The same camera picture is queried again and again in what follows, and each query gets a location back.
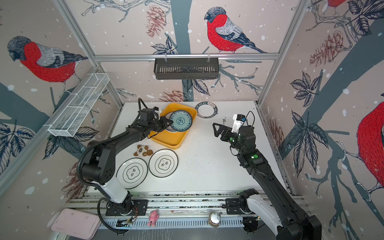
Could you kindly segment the blue floral green plate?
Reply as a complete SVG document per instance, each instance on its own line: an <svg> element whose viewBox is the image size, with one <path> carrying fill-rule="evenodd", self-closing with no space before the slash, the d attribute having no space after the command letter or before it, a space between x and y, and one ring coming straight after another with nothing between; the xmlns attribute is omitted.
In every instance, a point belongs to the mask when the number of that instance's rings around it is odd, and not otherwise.
<svg viewBox="0 0 384 240"><path fill-rule="evenodd" d="M170 121L172 121L171 128L176 132L186 132L193 124L192 115L184 110L173 112Z"/></svg>

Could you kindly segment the green rim plate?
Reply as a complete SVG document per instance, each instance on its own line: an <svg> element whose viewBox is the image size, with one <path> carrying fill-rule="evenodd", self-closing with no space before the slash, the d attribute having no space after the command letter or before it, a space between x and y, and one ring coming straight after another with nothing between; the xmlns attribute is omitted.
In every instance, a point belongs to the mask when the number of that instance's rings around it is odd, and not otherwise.
<svg viewBox="0 0 384 240"><path fill-rule="evenodd" d="M217 106L212 102L201 102L195 107L197 114L200 118L210 119L218 114Z"/></svg>

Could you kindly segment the white flower plate black rim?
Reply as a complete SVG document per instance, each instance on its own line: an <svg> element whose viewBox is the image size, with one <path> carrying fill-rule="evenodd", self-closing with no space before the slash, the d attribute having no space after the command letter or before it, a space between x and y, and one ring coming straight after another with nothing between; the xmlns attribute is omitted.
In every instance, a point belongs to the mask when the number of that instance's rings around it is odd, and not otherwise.
<svg viewBox="0 0 384 240"><path fill-rule="evenodd" d="M155 152L149 161L149 170L157 178L166 178L172 175L179 164L177 154L170 149Z"/></svg>

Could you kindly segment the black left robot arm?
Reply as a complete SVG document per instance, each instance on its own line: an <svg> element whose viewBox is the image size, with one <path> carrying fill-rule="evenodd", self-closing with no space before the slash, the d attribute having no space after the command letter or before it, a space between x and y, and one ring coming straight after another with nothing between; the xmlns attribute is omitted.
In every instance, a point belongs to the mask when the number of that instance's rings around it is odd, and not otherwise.
<svg viewBox="0 0 384 240"><path fill-rule="evenodd" d="M123 133L100 142L90 142L77 164L78 180L102 193L106 201L123 214L128 214L134 204L131 193L116 177L116 155L144 140L151 132L160 133L173 123L159 116L159 108L148 108L142 99L138 104L137 117Z"/></svg>

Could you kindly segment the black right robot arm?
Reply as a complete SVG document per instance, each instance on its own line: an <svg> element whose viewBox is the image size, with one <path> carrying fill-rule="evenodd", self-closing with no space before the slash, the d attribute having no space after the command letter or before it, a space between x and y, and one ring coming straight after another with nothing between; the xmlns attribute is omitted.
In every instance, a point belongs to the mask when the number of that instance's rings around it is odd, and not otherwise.
<svg viewBox="0 0 384 240"><path fill-rule="evenodd" d="M255 189L241 192L242 211L253 212L270 228L278 240L320 240L322 225L316 216L309 216L289 195L275 176L269 162L257 149L254 127L242 126L233 132L225 125L213 124L214 135L228 142L241 167L261 186L271 204L260 198Z"/></svg>

